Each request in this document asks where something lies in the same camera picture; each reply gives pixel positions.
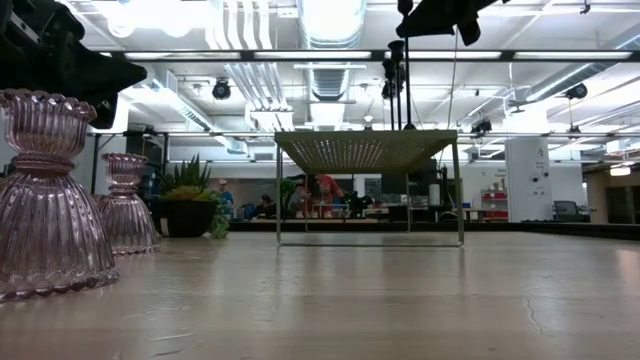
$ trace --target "person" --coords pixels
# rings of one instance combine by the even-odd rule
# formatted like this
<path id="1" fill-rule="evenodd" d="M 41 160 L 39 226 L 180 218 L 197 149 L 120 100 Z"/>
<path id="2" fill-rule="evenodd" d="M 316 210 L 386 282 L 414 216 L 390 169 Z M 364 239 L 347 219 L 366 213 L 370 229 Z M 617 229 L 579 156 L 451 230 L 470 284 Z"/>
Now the person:
<path id="1" fill-rule="evenodd" d="M 275 214 L 275 204 L 273 204 L 273 200 L 271 200 L 269 195 L 262 195 L 262 202 L 253 210 L 251 217 L 254 218 L 260 215 L 269 217 L 272 214 Z"/>
<path id="2" fill-rule="evenodd" d="M 331 211 L 333 209 L 333 199 L 344 197 L 344 192 L 342 191 L 342 189 L 340 189 L 338 183 L 329 175 L 315 175 L 315 181 L 317 182 L 317 186 L 313 187 L 317 189 L 315 193 L 313 189 L 311 189 L 311 191 L 307 193 L 304 187 L 302 187 L 301 196 L 303 198 L 306 197 L 308 200 L 310 200 L 307 202 L 308 211 L 313 212 L 317 209 L 320 212 L 319 215 L 323 216 L 325 212 Z M 320 206 L 313 209 L 313 203 L 320 203 L 322 205 L 328 206 Z"/>
<path id="3" fill-rule="evenodd" d="M 231 218 L 233 213 L 233 195 L 227 190 L 227 180 L 220 179 L 218 181 L 218 191 L 220 192 L 220 198 L 222 199 L 222 209 L 224 215 L 227 218 Z"/>

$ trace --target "pink glass candle holder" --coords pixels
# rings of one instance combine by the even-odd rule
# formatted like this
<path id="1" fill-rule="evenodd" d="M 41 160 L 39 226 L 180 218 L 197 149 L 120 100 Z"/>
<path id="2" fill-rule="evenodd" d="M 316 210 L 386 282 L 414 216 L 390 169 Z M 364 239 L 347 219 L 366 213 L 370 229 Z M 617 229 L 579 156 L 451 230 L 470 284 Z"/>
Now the pink glass candle holder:
<path id="1" fill-rule="evenodd" d="M 147 158 L 132 154 L 104 154 L 109 196 L 98 209 L 114 254 L 144 254 L 160 249 L 151 215 L 136 195 Z"/>
<path id="2" fill-rule="evenodd" d="M 0 91 L 0 108 L 18 152 L 17 170 L 0 181 L 0 302 L 117 280 L 96 206 L 69 175 L 95 109 L 24 89 Z"/>

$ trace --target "small metal table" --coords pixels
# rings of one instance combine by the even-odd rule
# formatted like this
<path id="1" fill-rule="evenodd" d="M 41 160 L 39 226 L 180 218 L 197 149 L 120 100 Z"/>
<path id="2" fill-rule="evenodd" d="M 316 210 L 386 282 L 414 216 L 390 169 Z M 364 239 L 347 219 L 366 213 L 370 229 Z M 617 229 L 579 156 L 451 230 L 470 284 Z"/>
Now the small metal table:
<path id="1" fill-rule="evenodd" d="M 290 246 L 367 246 L 362 244 L 310 244 L 282 241 L 282 205 L 280 183 L 283 151 L 306 174 L 405 174 L 407 203 L 409 173 L 419 170 L 436 153 L 451 145 L 456 184 L 458 243 L 452 245 L 399 244 L 371 246 L 460 247 L 464 244 L 464 215 L 460 189 L 458 134 L 455 130 L 407 131 L 314 131 L 278 132 L 276 151 L 276 233 L 280 245 Z M 411 231 L 411 207 L 407 206 L 407 231 Z"/>

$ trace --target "black plant pot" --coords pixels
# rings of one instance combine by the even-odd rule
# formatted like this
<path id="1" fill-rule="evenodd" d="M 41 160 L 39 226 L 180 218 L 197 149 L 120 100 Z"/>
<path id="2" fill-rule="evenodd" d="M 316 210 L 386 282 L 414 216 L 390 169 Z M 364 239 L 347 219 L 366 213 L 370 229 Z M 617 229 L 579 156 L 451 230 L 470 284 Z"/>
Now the black plant pot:
<path id="1" fill-rule="evenodd" d="M 158 201 L 151 208 L 156 230 L 166 237 L 199 237 L 211 228 L 214 201 Z"/>

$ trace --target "chair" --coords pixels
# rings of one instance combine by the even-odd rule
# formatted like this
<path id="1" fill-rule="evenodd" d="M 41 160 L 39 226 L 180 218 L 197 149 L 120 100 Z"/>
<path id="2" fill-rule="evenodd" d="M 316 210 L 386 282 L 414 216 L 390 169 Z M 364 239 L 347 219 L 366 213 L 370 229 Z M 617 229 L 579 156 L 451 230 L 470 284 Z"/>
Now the chair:
<path id="1" fill-rule="evenodd" d="M 580 215 L 575 201 L 554 201 L 553 205 L 556 209 L 556 220 L 562 222 L 582 221 L 582 215 Z"/>

